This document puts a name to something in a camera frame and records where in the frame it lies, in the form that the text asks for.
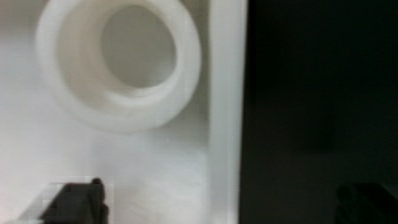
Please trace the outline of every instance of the white surface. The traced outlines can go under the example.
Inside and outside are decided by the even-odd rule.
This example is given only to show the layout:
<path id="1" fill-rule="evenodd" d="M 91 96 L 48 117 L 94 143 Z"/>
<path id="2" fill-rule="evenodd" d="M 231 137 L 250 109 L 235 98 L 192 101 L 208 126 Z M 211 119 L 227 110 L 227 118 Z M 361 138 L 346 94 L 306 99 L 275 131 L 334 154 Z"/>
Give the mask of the white surface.
<path id="1" fill-rule="evenodd" d="M 131 86 L 121 81 L 103 59 L 103 28 L 128 7 L 142 7 L 160 18 L 176 46 L 172 74 L 149 87 Z M 135 55 L 147 56 L 144 60 L 151 64 L 147 48 L 155 48 L 151 35 L 156 33 L 147 32 L 151 24 L 133 29 L 147 35 L 142 36 L 147 41 L 135 40 L 142 42 Z M 39 21 L 37 55 L 48 87 L 66 109 L 87 124 L 130 133 L 171 121 L 192 99 L 201 72 L 197 29 L 179 0 L 51 0 Z M 130 63 L 142 67 L 133 58 Z"/>
<path id="2" fill-rule="evenodd" d="M 108 185 L 112 223 L 201 223 L 206 187 L 206 101 L 135 135 L 89 128 L 59 107 L 36 63 L 41 1 L 0 1 L 0 223 L 20 217 L 53 182 Z"/>
<path id="3" fill-rule="evenodd" d="M 210 4 L 210 223 L 238 223 L 247 0 Z"/>
<path id="4" fill-rule="evenodd" d="M 183 3 L 208 55 L 208 1 Z M 204 65 L 195 96 L 171 123 L 128 136 L 87 127 L 59 107 L 34 58 L 43 1 L 0 0 L 0 223 L 21 215 L 50 183 L 96 176 L 110 223 L 236 223 L 245 2 L 213 0 L 211 7 L 211 74 Z"/>

